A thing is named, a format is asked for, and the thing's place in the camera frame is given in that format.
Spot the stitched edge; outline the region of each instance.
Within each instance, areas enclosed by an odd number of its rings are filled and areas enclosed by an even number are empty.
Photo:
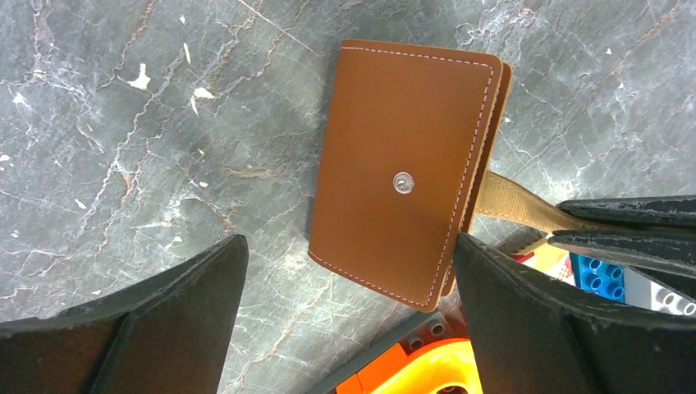
[[[345,274],[345,275],[347,275],[347,276],[349,276],[349,277],[352,277],[352,278],[356,279],[357,281],[359,281],[359,282],[361,282],[361,283],[363,283],[363,284],[365,284],[365,285],[367,285],[367,286],[370,286],[370,287],[372,287],[372,288],[374,288],[374,289],[377,289],[377,290],[381,291],[382,293],[387,293],[388,295],[393,296],[393,297],[396,297],[396,298],[398,298],[399,300],[406,301],[406,302],[408,302],[409,304],[419,305],[419,306],[427,306],[428,304],[430,304],[430,300],[433,298],[433,292],[434,292],[434,290],[435,290],[435,283],[437,282],[437,275],[440,273],[440,269],[441,269],[441,267],[442,267],[442,261],[444,260],[444,257],[445,257],[445,251],[447,250],[447,244],[449,244],[449,243],[450,243],[450,240],[451,240],[450,237],[451,237],[451,233],[452,233],[452,225],[453,225],[453,223],[454,223],[454,221],[455,221],[456,211],[457,211],[457,209],[459,208],[460,199],[461,199],[461,191],[462,191],[462,189],[464,189],[464,181],[465,181],[465,179],[466,179],[466,173],[467,173],[467,171],[469,170],[469,165],[471,164],[471,158],[472,158],[472,156],[474,155],[474,146],[476,145],[476,139],[477,139],[477,137],[478,137],[478,135],[479,135],[479,129],[480,129],[480,127],[481,127],[481,119],[482,119],[482,117],[483,117],[483,110],[485,109],[485,107],[486,107],[486,102],[488,101],[488,88],[491,86],[491,83],[492,83],[492,81],[493,81],[493,74],[495,73],[495,70],[493,70],[493,67],[492,67],[491,65],[486,64],[486,63],[469,62],[469,61],[466,61],[466,60],[450,59],[450,58],[447,58],[447,57],[437,57],[437,56],[430,56],[430,55],[421,55],[421,54],[416,54],[416,53],[403,53],[403,52],[395,52],[395,51],[384,51],[384,50],[381,50],[381,49],[371,49],[371,48],[362,48],[362,47],[341,47],[341,50],[343,50],[343,49],[355,50],[355,51],[373,52],[373,53],[389,53],[389,54],[391,54],[391,55],[400,55],[400,56],[408,56],[408,57],[424,57],[424,58],[427,58],[427,59],[441,60],[441,61],[445,61],[445,62],[456,62],[456,63],[462,63],[462,64],[470,64],[470,65],[473,65],[473,66],[485,66],[485,67],[488,67],[488,69],[491,71],[491,75],[488,77],[488,83],[486,84],[486,89],[483,90],[483,103],[481,103],[481,110],[478,111],[478,114],[479,114],[479,115],[478,115],[478,120],[476,121],[476,128],[474,129],[474,138],[473,138],[473,140],[471,141],[471,146],[469,147],[469,157],[466,159],[466,164],[464,165],[464,173],[462,174],[462,176],[461,176],[461,181],[460,181],[460,183],[459,183],[459,190],[457,191],[457,197],[456,197],[456,201],[455,201],[455,206],[454,206],[454,208],[452,209],[452,216],[451,216],[451,218],[450,218],[450,226],[447,228],[447,235],[446,235],[446,237],[445,237],[445,244],[442,246],[442,251],[440,252],[440,261],[437,262],[437,269],[435,270],[435,276],[433,277],[433,284],[430,285],[430,293],[428,294],[428,299],[425,301],[424,304],[421,304],[421,303],[416,302],[416,301],[409,300],[409,299],[407,299],[407,298],[404,298],[404,297],[402,297],[402,296],[400,296],[400,295],[397,295],[397,294],[393,293],[392,291],[389,291],[389,290],[384,289],[384,288],[382,288],[382,287],[380,287],[380,286],[377,286],[377,285],[374,285],[374,284],[372,284],[372,283],[370,283],[370,282],[367,282],[367,281],[365,281],[363,278],[357,277],[357,276],[353,275],[352,273],[348,273],[347,271],[344,271],[344,270],[338,268],[337,266],[335,266],[335,265],[333,265],[333,264],[327,262],[326,260],[320,258],[320,257],[317,256],[312,250],[308,250],[309,255],[312,256],[312,257],[314,257],[315,259],[317,259],[317,260],[320,261],[321,263],[326,264],[326,265],[329,266],[330,268],[333,268],[333,269],[337,270],[337,271],[340,272],[340,273],[343,273],[343,274]],[[466,199],[466,201],[465,201],[464,211],[466,211],[468,205],[469,205],[469,197],[467,197],[467,199]]]

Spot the gray marble surface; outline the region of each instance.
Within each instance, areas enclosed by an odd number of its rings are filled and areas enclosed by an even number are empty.
[[[0,319],[48,317],[245,234],[223,393],[303,392],[412,313],[305,253],[341,39],[510,62],[491,167],[553,203],[696,194],[685,0],[23,0],[0,12]],[[474,233],[507,249],[535,237],[488,219]]]

